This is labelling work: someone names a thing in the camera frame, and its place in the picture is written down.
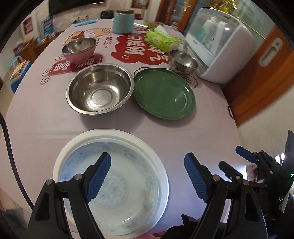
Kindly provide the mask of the blue stool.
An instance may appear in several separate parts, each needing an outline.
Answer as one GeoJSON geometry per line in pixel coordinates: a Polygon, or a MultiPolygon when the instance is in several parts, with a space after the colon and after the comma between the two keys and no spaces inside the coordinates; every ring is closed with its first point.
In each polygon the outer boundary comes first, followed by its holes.
{"type": "Polygon", "coordinates": [[[16,55],[14,59],[12,59],[12,61],[9,63],[8,69],[10,69],[11,67],[16,68],[16,66],[22,61],[23,58],[20,55],[16,55]]]}

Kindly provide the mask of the blue patterned ceramic plate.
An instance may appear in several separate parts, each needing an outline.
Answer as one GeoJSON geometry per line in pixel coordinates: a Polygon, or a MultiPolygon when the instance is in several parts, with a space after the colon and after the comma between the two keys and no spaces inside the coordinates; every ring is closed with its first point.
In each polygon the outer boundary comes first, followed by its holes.
{"type": "Polygon", "coordinates": [[[150,219],[158,201],[156,174],[140,154],[116,143],[90,143],[67,158],[58,180],[83,173],[103,152],[110,154],[111,167],[89,207],[103,234],[129,234],[150,219]]]}

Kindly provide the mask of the green tissue pack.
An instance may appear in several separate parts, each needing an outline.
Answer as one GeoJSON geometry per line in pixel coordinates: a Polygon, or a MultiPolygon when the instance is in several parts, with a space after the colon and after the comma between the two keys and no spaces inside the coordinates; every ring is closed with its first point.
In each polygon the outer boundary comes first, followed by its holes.
{"type": "Polygon", "coordinates": [[[144,40],[148,44],[157,47],[165,53],[170,52],[170,50],[177,49],[181,43],[179,39],[155,29],[148,30],[144,40]]]}

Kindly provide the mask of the white sterilizer appliance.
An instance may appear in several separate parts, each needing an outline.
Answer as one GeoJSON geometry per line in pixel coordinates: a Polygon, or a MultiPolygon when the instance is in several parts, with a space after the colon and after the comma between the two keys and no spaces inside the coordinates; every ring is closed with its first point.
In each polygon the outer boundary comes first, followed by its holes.
{"type": "Polygon", "coordinates": [[[226,84],[251,59],[256,42],[237,18],[214,8],[201,8],[185,36],[184,48],[198,63],[198,77],[226,84]]]}

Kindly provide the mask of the white paper plate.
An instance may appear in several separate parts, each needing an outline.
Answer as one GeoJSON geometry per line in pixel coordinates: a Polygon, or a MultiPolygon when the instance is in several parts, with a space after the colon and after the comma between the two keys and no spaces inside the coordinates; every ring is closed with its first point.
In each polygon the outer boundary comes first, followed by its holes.
{"type": "Polygon", "coordinates": [[[114,129],[79,134],[59,153],[53,179],[70,180],[104,152],[111,156],[111,167],[90,210],[106,238],[136,238],[158,223],[169,196],[165,167],[145,142],[114,129]]]}

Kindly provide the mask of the green plate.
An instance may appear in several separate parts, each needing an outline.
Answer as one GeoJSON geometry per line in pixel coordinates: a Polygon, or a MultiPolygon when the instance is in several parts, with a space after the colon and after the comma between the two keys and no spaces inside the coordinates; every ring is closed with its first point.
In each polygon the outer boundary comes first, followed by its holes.
{"type": "Polygon", "coordinates": [[[136,102],[149,114],[180,120],[195,109],[195,96],[184,78],[170,69],[141,67],[134,72],[136,102]]]}

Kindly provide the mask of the wooden side cabinet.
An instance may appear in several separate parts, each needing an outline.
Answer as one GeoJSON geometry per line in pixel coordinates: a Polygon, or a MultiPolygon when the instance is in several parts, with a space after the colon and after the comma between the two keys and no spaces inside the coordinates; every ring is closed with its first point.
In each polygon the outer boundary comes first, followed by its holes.
{"type": "Polygon", "coordinates": [[[28,60],[30,63],[33,63],[54,39],[55,37],[40,44],[36,40],[33,40],[20,51],[19,56],[23,60],[28,60]]]}

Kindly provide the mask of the teal canister with lid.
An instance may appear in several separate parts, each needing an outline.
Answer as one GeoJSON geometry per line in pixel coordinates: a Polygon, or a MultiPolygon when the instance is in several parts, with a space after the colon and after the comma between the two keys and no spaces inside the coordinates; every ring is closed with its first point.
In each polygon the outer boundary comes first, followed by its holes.
{"type": "Polygon", "coordinates": [[[131,9],[120,9],[114,15],[112,32],[115,34],[129,34],[134,28],[135,14],[131,9]]]}

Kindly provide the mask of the pink steel bowl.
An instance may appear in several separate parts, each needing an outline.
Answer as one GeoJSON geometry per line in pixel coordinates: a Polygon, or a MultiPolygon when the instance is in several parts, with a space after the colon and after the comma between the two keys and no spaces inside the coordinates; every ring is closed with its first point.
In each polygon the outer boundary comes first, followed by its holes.
{"type": "Polygon", "coordinates": [[[94,54],[96,45],[96,39],[94,38],[83,37],[75,39],[62,48],[62,55],[71,63],[83,63],[94,54]]]}

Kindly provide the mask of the large steel bowl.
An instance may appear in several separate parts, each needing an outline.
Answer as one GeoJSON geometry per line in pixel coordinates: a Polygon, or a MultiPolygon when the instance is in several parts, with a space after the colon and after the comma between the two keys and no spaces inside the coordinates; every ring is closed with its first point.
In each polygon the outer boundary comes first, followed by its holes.
{"type": "Polygon", "coordinates": [[[132,74],[122,66],[94,64],[80,70],[66,88],[66,101],[83,115],[102,115],[123,106],[135,88],[132,74]]]}

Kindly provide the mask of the small steel bowl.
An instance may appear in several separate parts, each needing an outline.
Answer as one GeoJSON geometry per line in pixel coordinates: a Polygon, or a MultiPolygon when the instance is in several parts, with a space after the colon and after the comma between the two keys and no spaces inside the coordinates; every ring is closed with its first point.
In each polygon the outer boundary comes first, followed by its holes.
{"type": "Polygon", "coordinates": [[[192,74],[198,68],[195,58],[178,49],[170,50],[168,53],[168,64],[172,71],[181,75],[192,74]]]}

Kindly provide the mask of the black box on table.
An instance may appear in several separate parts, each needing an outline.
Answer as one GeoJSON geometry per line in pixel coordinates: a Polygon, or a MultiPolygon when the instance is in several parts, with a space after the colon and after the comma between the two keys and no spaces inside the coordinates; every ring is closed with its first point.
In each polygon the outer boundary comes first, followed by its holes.
{"type": "Polygon", "coordinates": [[[101,19],[112,19],[114,18],[114,11],[113,10],[105,10],[100,13],[101,19]]]}

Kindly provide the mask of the blue face mask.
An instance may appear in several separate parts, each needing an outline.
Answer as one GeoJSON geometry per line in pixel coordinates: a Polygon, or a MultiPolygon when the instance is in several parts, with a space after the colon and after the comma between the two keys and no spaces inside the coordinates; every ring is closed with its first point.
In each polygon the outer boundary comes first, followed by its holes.
{"type": "Polygon", "coordinates": [[[97,22],[96,19],[86,20],[86,21],[83,21],[83,22],[75,23],[73,26],[74,27],[79,27],[79,26],[83,26],[83,25],[93,24],[93,23],[96,23],[96,22],[97,22]]]}

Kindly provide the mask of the pink printed tablecloth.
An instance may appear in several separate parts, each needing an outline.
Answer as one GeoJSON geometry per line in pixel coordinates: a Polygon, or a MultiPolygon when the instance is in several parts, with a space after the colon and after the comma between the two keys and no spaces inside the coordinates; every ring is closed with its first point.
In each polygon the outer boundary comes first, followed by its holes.
{"type": "Polygon", "coordinates": [[[122,107],[103,115],[83,115],[66,101],[66,88],[74,77],[62,62],[62,47],[79,36],[96,37],[96,53],[103,62],[133,73],[139,68],[167,68],[168,56],[147,45],[144,37],[111,33],[112,22],[70,27],[59,35],[35,60],[20,83],[6,114],[10,141],[21,181],[32,201],[44,182],[52,177],[62,148],[75,136],[91,129],[118,129],[147,143],[159,156],[169,179],[169,201],[153,233],[181,224],[181,215],[199,218],[205,208],[184,168],[184,156],[192,152],[214,174],[221,174],[220,161],[245,173],[245,160],[235,152],[240,138],[228,103],[214,83],[189,78],[196,107],[180,120],[150,115],[129,99],[122,107]]]}

